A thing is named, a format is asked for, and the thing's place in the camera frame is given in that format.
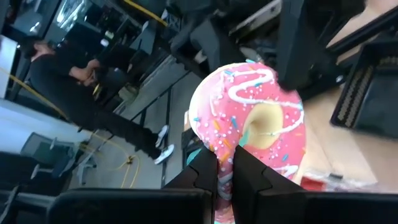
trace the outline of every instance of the red object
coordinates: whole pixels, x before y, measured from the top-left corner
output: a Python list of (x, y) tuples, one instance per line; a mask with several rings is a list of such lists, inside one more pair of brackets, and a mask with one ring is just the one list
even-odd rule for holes
[(308, 177), (303, 177), (300, 186), (305, 190), (311, 191), (323, 191), (325, 189), (325, 183), (318, 180), (309, 179)]

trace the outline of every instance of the man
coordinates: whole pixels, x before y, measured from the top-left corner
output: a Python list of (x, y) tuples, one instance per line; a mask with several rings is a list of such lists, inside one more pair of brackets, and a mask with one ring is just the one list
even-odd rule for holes
[(29, 70), (32, 86), (62, 110), (68, 119), (90, 131), (105, 129), (124, 138), (148, 154), (155, 164), (160, 164), (173, 153), (173, 144), (163, 151), (159, 149), (168, 126), (155, 134), (95, 103), (92, 89), (87, 86), (94, 81), (93, 72), (100, 67), (99, 61), (91, 60), (85, 68), (76, 67), (36, 36), (25, 37), (19, 50), (32, 62)]

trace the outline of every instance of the pink frosted donut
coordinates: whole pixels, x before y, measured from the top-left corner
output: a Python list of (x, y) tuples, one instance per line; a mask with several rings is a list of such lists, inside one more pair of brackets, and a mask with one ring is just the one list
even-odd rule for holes
[(296, 92), (284, 92), (273, 69), (234, 63), (208, 75), (195, 90), (190, 124), (219, 160), (216, 221), (234, 222), (231, 185), (234, 149), (247, 131), (245, 150), (292, 178), (305, 147), (304, 112)]

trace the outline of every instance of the cable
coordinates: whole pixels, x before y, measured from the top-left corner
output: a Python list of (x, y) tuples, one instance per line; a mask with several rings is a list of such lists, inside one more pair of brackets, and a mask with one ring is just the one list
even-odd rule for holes
[[(0, 73), (4, 74), (4, 75), (8, 75), (10, 79), (12, 79), (14, 82), (16, 82), (17, 84), (19, 84), (20, 86), (22, 86), (23, 88), (25, 88), (27, 91), (31, 92), (34, 96), (36, 96), (37, 98), (39, 98), (40, 100), (42, 100), (45, 104), (47, 104), (48, 106), (50, 106), (51, 108), (53, 108), (56, 112), (58, 112), (61, 116), (63, 116), (64, 118), (66, 118), (68, 120), (68, 117), (65, 115), (65, 113), (58, 108), (57, 106), (55, 106), (53, 103), (51, 103), (51, 101), (49, 101), (48, 99), (46, 99), (46, 97), (42, 96), (40, 93), (38, 93), (37, 91), (35, 91), (34, 89), (32, 89), (29, 85), (26, 85), (24, 82), (22, 82), (21, 80), (19, 80), (17, 77), (15, 77), (14, 75), (11, 75), (9, 72), (5, 71), (5, 69), (0, 67)], [(78, 125), (76, 125), (75, 123), (72, 122), (72, 125), (75, 125), (76, 127), (80, 128)], [(129, 173), (129, 170), (132, 166), (132, 162), (134, 160), (134, 158), (137, 159), (137, 169), (136, 169), (136, 173), (134, 174), (134, 177), (132, 178), (131, 184), (129, 186), (129, 188), (131, 189), (132, 186), (134, 185), (135, 181), (136, 181), (136, 177), (138, 176), (138, 172), (139, 172), (139, 168), (141, 165), (140, 159), (138, 156), (130, 156), (127, 149), (120, 146), (118, 143), (110, 140), (110, 139), (106, 139), (102, 136), (99, 136), (98, 134), (92, 132), (92, 131), (88, 131), (92, 136), (100, 139), (103, 141), (103, 144), (105, 143), (110, 143), (113, 146), (115, 146), (116, 148), (122, 150), (122, 152), (124, 153), (124, 155), (126, 156), (126, 161), (123, 162), (123, 164), (121, 164), (119, 167), (115, 168), (115, 169), (110, 169), (110, 170), (119, 170), (121, 168), (123, 168), (124, 165), (127, 165), (127, 169), (126, 169), (126, 173), (124, 174), (124, 178), (123, 178), (123, 182), (120, 186), (120, 188), (123, 188), (124, 185), (126, 184), (126, 179), (127, 179), (127, 175)], [(83, 146), (85, 149), (91, 150), (91, 151), (96, 151), (96, 149), (93, 149), (92, 147), (89, 147), (86, 144), (82, 144), (81, 146)]]
[(140, 10), (141, 12), (147, 14), (148, 16), (151, 16), (153, 19), (157, 20), (161, 24), (167, 27), (167, 23), (160, 18), (159, 16), (156, 16), (153, 12), (150, 12), (148, 9), (138, 5), (137, 3), (131, 1), (131, 0), (124, 0), (125, 3), (129, 4), (132, 7), (135, 7), (136, 9)]

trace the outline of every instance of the wall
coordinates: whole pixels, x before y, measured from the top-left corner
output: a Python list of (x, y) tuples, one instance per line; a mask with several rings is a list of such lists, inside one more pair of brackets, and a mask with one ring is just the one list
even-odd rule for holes
[(32, 132), (59, 141), (89, 140), (87, 131), (13, 102), (0, 99), (0, 151), (19, 154)]
[[(0, 68), (10, 72), (17, 50), (17, 42), (0, 35)], [(0, 71), (0, 98), (6, 95), (9, 75)]]

